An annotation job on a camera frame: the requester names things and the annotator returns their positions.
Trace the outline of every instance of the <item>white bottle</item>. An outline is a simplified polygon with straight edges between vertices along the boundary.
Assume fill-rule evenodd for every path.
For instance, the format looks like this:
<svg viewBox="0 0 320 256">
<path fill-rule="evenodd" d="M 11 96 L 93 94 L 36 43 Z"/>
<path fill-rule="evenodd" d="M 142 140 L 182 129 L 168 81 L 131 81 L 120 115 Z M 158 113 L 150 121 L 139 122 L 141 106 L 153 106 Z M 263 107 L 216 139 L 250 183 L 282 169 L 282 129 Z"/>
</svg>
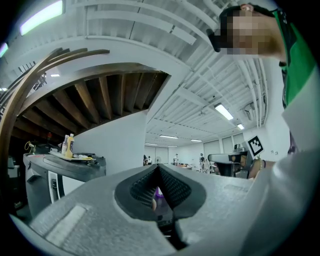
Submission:
<svg viewBox="0 0 320 256">
<path fill-rule="evenodd" d="M 65 136 L 64 136 L 64 141 L 63 141 L 62 147 L 61 147 L 61 154 L 62 154 L 62 155 L 65 155 L 66 152 L 67 152 L 68 138 L 69 138 L 69 135 L 65 135 Z"/>
</svg>

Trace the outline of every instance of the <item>bottle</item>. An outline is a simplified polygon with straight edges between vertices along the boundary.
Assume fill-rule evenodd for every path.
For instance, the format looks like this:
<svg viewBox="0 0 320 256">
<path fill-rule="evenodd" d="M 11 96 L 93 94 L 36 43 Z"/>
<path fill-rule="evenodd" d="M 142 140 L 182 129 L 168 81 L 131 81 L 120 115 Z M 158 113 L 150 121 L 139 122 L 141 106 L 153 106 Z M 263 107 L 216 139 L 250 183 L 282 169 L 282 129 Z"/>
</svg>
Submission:
<svg viewBox="0 0 320 256">
<path fill-rule="evenodd" d="M 72 158 L 73 156 L 73 146 L 74 146 L 74 135 L 71 133 L 70 137 L 68 138 L 68 145 L 66 147 L 65 157 Z"/>
<path fill-rule="evenodd" d="M 64 136 L 64 141 L 63 141 L 62 147 L 61 147 L 61 154 L 62 155 L 66 155 L 67 147 L 68 147 L 68 138 L 69 138 L 69 135 Z"/>
</svg>

